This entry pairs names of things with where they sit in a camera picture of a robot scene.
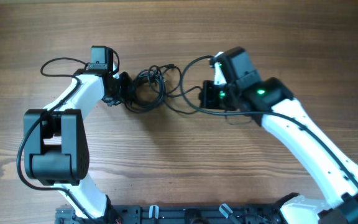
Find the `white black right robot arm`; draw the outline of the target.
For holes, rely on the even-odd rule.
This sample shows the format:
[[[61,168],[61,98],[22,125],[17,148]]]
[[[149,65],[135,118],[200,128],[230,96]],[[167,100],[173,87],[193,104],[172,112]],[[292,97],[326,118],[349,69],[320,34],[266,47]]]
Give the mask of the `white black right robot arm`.
[[[325,135],[277,78],[262,80],[242,47],[210,56],[202,109],[244,113],[276,137],[312,176],[324,200],[294,194],[278,207],[285,223],[358,223],[358,165]]]

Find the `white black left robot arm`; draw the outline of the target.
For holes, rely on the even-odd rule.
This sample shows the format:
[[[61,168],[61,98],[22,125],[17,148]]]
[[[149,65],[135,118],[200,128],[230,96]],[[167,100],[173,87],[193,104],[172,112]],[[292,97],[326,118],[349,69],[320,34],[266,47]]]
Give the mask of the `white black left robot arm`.
[[[121,223],[109,197],[88,173],[90,153],[84,119],[97,102],[119,105],[131,79],[119,71],[119,57],[107,46],[93,46],[91,60],[69,77],[70,86],[42,109],[24,115],[24,138],[16,169],[20,180],[39,191],[58,191],[80,223]]]

